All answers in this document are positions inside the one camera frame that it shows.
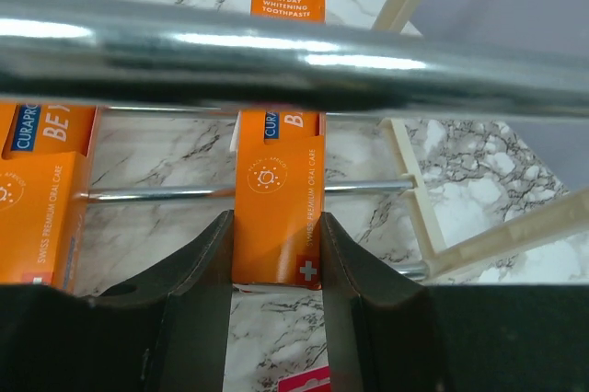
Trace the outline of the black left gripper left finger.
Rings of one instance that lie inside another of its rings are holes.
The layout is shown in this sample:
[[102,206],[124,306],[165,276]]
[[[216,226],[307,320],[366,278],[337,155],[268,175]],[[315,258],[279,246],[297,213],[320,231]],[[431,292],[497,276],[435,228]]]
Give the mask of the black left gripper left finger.
[[145,391],[222,390],[233,242],[234,213],[223,211],[190,243],[99,296],[100,305],[155,325]]

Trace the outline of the orange toothpaste box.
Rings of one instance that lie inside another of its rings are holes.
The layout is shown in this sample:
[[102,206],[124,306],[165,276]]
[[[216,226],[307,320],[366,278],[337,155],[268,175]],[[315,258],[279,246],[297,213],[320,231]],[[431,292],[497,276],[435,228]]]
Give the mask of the orange toothpaste box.
[[234,139],[234,285],[244,291],[319,289],[324,115],[245,111],[238,117]]
[[1,281],[70,292],[88,203],[100,111],[1,107]]

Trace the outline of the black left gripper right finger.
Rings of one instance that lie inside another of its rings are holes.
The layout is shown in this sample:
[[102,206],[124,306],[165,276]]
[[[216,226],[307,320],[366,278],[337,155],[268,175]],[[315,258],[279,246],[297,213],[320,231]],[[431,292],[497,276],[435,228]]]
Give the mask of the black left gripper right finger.
[[430,391],[432,309],[426,289],[320,220],[322,297],[334,391]]

